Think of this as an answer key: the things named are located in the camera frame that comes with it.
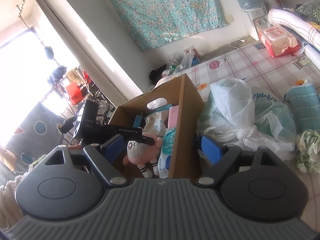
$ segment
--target white plastic bag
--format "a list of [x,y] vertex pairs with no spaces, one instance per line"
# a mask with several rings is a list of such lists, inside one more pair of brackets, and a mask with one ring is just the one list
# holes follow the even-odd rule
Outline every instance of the white plastic bag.
[[287,105],[271,92],[240,79],[210,85],[211,95],[197,124],[197,134],[233,143],[243,150],[266,146],[282,160],[295,146],[295,125]]
[[190,47],[189,52],[184,55],[184,57],[181,61],[181,64],[176,67],[174,72],[178,73],[182,70],[186,70],[188,68],[191,68],[194,54],[195,54],[195,51],[192,49],[192,47]]

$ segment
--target pink sponge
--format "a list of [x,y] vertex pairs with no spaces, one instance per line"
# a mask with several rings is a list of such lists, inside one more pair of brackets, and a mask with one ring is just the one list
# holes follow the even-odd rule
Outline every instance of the pink sponge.
[[168,128],[175,128],[178,121],[179,106],[172,106],[169,109]]

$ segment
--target green cloth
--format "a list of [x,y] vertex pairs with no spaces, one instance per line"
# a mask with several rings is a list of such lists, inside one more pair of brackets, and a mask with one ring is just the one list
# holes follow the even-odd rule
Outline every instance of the green cloth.
[[32,169],[33,169],[34,167],[36,167],[36,166],[38,165],[38,163],[39,163],[40,161],[42,161],[42,160],[44,159],[44,157],[46,157],[46,156],[47,156],[47,155],[44,154],[44,155],[42,155],[39,159],[37,159],[37,160],[35,160],[33,163],[31,163],[31,164],[29,165],[29,170],[28,170],[28,172],[32,171]]
[[297,135],[296,167],[303,173],[320,173],[320,132],[306,130],[302,135]]
[[320,24],[320,0],[311,0],[301,5],[297,10],[302,16]]

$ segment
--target wall outlet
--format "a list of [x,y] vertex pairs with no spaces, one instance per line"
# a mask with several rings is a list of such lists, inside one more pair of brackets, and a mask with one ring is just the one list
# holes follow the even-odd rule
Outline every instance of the wall outlet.
[[234,19],[233,19],[233,17],[232,17],[231,15],[227,15],[227,16],[225,17],[225,20],[226,20],[227,23],[231,23],[231,22],[234,21]]

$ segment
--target pillow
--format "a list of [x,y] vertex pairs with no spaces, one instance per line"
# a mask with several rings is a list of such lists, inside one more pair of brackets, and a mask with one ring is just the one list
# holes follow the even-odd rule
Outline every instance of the pillow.
[[299,14],[320,24],[320,0],[311,0],[301,5],[297,10]]

